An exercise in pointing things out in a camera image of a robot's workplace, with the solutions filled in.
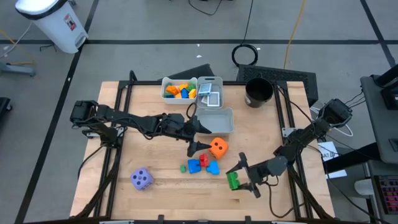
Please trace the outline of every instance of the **concrete floor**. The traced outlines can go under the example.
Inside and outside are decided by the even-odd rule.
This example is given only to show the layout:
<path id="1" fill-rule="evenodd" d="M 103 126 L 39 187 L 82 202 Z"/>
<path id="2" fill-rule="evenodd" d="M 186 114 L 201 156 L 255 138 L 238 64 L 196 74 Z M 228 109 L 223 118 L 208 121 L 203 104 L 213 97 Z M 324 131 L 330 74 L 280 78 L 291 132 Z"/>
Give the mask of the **concrete floor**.
<path id="1" fill-rule="evenodd" d="M 209 17 L 192 9 L 186 0 L 76 1 L 78 5 L 74 9 L 82 24 L 86 23 L 93 3 L 98 3 L 93 8 L 95 14 L 88 31 L 91 40 L 158 41 L 156 44 L 130 41 L 125 45 L 99 43 L 83 47 L 25 222 L 67 218 L 69 215 L 76 173 L 86 146 L 86 139 L 80 131 L 71 129 L 68 120 L 75 100 L 96 100 L 101 82 L 125 80 L 130 70 L 135 71 L 139 80 L 157 80 L 209 63 L 215 75 L 224 80 L 235 80 L 238 69 L 231 61 L 231 51 L 236 44 L 231 44 L 231 40 L 243 38 L 250 8 L 249 1 L 223 1 L 218 12 Z M 15 11 L 14 2 L 0 2 L 0 29 L 17 39 L 29 21 Z M 218 3 L 216 0 L 192 2 L 208 12 L 213 11 Z M 398 40 L 395 22 L 398 2 L 366 2 L 383 38 Z M 247 39 L 288 40 L 300 4 L 300 1 L 289 0 L 254 0 Z M 24 39 L 48 40 L 36 26 L 32 26 Z M 170 39 L 181 41 L 175 44 L 162 41 Z M 222 44 L 200 44 L 211 39 L 213 42 L 221 40 Z M 331 98 L 343 101 L 352 98 L 360 92 L 360 77 L 380 74 L 390 67 L 381 44 L 355 41 L 378 41 L 359 0 L 308 0 L 295 39 L 331 40 L 323 45 L 311 42 L 292 45 L 286 68 L 315 72 L 319 102 L 322 103 Z M 184 40 L 197 40 L 197 43 L 178 44 Z M 333 40 L 354 41 L 338 45 Z M 7 45 L 10 44 L 5 37 L 0 36 L 0 53 Z M 65 79 L 68 74 L 73 74 L 71 63 L 74 55 L 59 49 L 55 52 L 53 48 L 39 52 L 42 45 L 42 41 L 21 43 L 21 47 L 35 58 L 36 77 L 0 76 L 0 96 L 11 98 L 14 106 L 0 128 L 0 178 L 3 180 L 0 182 L 0 223 L 11 223 L 16 218 Z M 260 48 L 257 65 L 283 67 L 285 44 L 254 45 Z M 387 47 L 397 58 L 398 46 Z M 252 54 L 241 49 L 237 58 L 241 63 L 250 62 Z M 2 62 L 26 60 L 19 48 L 1 58 Z M 354 132 L 353 138 L 335 132 L 332 135 L 352 147 L 374 141 L 366 105 L 355 107 L 349 125 Z M 342 196 L 334 191 L 331 194 L 337 217 L 352 221 L 369 220 Z M 356 202 L 366 207 L 363 199 L 356 199 Z"/>

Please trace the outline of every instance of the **blue block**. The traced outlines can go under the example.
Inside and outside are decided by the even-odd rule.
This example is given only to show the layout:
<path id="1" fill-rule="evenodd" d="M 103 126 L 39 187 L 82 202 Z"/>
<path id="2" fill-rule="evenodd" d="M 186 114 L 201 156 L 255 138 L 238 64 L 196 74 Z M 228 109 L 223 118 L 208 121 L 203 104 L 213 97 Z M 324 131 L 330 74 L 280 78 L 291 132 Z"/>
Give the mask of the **blue block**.
<path id="1" fill-rule="evenodd" d="M 218 163 L 217 161 L 211 161 L 209 166 L 206 168 L 206 171 L 214 174 L 214 175 L 219 175 L 220 174 L 220 170 L 218 168 Z"/>
<path id="2" fill-rule="evenodd" d="M 181 97 L 185 98 L 185 99 L 189 98 L 189 92 L 188 92 L 188 90 L 186 88 L 183 88 L 181 90 Z"/>
<path id="3" fill-rule="evenodd" d="M 200 160 L 199 159 L 189 159 L 188 160 L 188 170 L 190 174 L 197 173 L 201 171 Z"/>

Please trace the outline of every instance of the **wooden tabletop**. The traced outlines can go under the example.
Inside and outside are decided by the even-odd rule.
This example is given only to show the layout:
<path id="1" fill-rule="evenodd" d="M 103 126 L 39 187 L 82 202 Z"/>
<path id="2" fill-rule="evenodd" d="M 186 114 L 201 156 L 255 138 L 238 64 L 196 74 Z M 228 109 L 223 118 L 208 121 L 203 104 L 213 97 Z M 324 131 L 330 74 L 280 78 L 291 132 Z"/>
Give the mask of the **wooden tabletop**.
<path id="1" fill-rule="evenodd" d="M 103 82 L 98 97 L 99 104 L 114 106 L 118 82 Z M 310 114 L 302 82 L 288 82 L 290 99 Z M 185 116 L 188 105 L 167 105 L 160 95 L 160 85 L 134 85 L 129 113 L 138 116 L 160 113 L 181 113 Z M 275 99 L 260 108 L 250 108 L 244 102 L 244 86 L 224 86 L 224 108 L 232 108 L 234 133 L 224 138 L 229 144 L 228 152 L 218 161 L 220 175 L 206 171 L 196 174 L 180 172 L 180 165 L 187 164 L 188 144 L 165 136 L 146 140 L 137 130 L 129 128 L 123 143 L 118 183 L 114 198 L 112 219 L 155 220 L 160 214 L 166 220 L 278 220 L 269 208 L 269 190 L 259 187 L 261 198 L 256 199 L 246 190 L 231 191 L 225 172 L 237 164 L 238 153 L 245 152 L 249 165 L 274 157 L 275 149 L 282 144 Z M 284 97 L 281 95 L 285 123 Z M 309 120 L 292 106 L 296 127 L 304 128 Z M 196 137 L 196 141 L 209 144 L 213 138 Z M 89 139 L 85 157 L 100 145 L 99 139 Z M 311 143 L 318 147 L 316 141 Z M 105 150 L 90 159 L 81 170 L 73 200 L 71 215 L 76 215 L 88 203 L 98 188 Z M 197 152 L 198 158 L 206 150 Z M 303 150 L 303 166 L 308 189 L 325 209 L 334 216 L 330 193 L 323 171 L 319 152 L 310 147 Z M 138 168 L 146 167 L 155 181 L 148 189 L 138 191 L 130 182 L 130 175 Z M 238 172 L 241 183 L 248 178 L 244 171 Z M 300 203 L 302 194 L 298 189 Z M 104 194 L 101 214 L 105 214 L 108 191 Z M 292 207 L 287 172 L 279 177 L 279 185 L 272 188 L 272 208 L 282 215 Z M 293 212 L 283 220 L 294 220 Z"/>

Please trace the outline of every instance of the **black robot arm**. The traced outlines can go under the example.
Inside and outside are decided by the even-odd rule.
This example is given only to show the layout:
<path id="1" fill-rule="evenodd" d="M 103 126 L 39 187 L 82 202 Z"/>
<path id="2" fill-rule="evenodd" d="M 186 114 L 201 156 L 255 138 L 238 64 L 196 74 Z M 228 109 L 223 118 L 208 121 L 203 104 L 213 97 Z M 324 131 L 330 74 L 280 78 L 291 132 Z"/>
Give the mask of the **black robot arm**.
<path id="1" fill-rule="evenodd" d="M 275 151 L 275 157 L 258 164 L 248 166 L 246 156 L 243 152 L 239 153 L 240 161 L 227 174 L 245 169 L 249 177 L 249 183 L 241 184 L 233 190 L 249 190 L 259 198 L 260 192 L 256 184 L 262 185 L 266 182 L 264 178 L 280 176 L 294 164 L 296 157 L 314 139 L 324 136 L 331 128 L 344 126 L 352 117 L 352 110 L 339 99 L 329 101 L 319 112 L 318 118 L 308 125 L 305 129 L 297 129 L 289 134 L 284 145 L 279 146 Z"/>
<path id="2" fill-rule="evenodd" d="M 189 142 L 188 157 L 192 157 L 199 150 L 211 147 L 201 142 L 194 142 L 196 133 L 211 134 L 211 131 L 200 124 L 195 115 L 190 117 L 187 122 L 182 114 L 177 113 L 140 117 L 112 109 L 106 105 L 99 105 L 95 101 L 76 101 L 70 121 L 75 127 L 88 127 L 91 132 L 100 136 L 101 144 L 109 146 L 115 146 L 118 143 L 119 134 L 117 128 L 107 127 L 105 123 L 114 122 L 121 126 L 138 129 L 147 139 L 168 136 Z M 86 135 L 87 132 L 87 130 L 83 130 L 83 134 Z"/>

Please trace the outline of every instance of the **trash can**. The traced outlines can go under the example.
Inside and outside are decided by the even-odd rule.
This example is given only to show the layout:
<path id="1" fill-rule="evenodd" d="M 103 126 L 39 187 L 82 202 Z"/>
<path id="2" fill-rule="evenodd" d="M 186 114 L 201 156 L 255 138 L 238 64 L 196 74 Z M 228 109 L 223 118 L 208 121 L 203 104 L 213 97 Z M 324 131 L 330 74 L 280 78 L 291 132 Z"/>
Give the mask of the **trash can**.
<path id="1" fill-rule="evenodd" d="M 88 38 L 67 0 L 18 0 L 15 8 L 66 53 L 78 52 Z"/>

